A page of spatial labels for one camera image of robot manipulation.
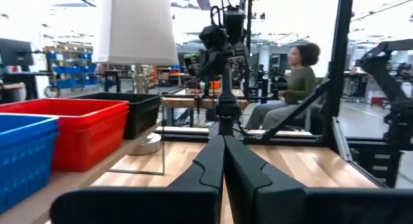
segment gray pants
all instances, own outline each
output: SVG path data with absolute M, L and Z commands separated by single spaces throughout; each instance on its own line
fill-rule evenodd
M 268 130 L 291 113 L 297 106 L 298 105 L 288 105 L 283 101 L 273 101 L 271 103 L 258 105 L 252 111 L 245 128 L 257 130 L 262 125 L 263 130 Z M 305 112 L 302 112 L 296 118 L 303 118 L 304 115 Z

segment red basket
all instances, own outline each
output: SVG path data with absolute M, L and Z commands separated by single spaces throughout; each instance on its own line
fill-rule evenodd
M 0 112 L 59 116 L 52 169 L 84 172 L 121 146 L 128 101 L 36 99 L 0 105 Z

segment green sweater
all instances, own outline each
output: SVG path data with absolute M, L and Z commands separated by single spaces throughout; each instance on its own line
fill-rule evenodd
M 304 100 L 316 87 L 316 75 L 310 67 L 291 70 L 287 81 L 285 102 L 291 105 Z

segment white lampshade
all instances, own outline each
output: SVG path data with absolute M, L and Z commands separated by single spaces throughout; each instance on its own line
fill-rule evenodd
M 95 63 L 178 64 L 169 0 L 97 0 Z

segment black bin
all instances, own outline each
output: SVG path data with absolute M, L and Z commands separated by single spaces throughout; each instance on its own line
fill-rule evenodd
M 161 96 L 152 94 L 126 94 L 100 92 L 84 96 L 72 97 L 74 99 L 105 99 L 129 101 L 129 113 L 126 120 L 124 139 L 135 139 L 144 131 L 156 124 Z

